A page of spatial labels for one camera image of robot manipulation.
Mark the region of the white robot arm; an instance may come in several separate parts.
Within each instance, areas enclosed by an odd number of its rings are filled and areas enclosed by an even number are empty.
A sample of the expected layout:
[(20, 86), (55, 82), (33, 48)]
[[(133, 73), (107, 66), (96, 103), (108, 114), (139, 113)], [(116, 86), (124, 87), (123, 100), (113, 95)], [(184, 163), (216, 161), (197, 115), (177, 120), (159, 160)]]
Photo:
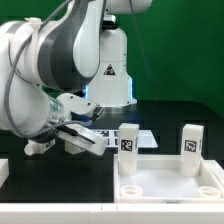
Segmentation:
[(153, 0), (64, 0), (46, 19), (0, 26), (0, 130), (27, 139), (28, 155), (56, 139), (71, 154), (102, 155), (107, 140), (89, 130), (105, 106), (132, 102), (127, 39), (119, 14)]

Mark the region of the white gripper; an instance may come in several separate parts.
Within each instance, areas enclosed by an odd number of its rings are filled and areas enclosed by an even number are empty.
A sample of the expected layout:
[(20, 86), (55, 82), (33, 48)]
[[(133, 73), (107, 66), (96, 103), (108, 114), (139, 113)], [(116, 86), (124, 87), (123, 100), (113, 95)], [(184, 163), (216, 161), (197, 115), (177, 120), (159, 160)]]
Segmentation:
[(57, 136), (97, 156), (101, 156), (108, 140), (89, 129), (89, 126), (103, 113), (103, 108), (92, 101), (71, 93), (57, 97), (69, 115), (66, 125), (58, 128)]

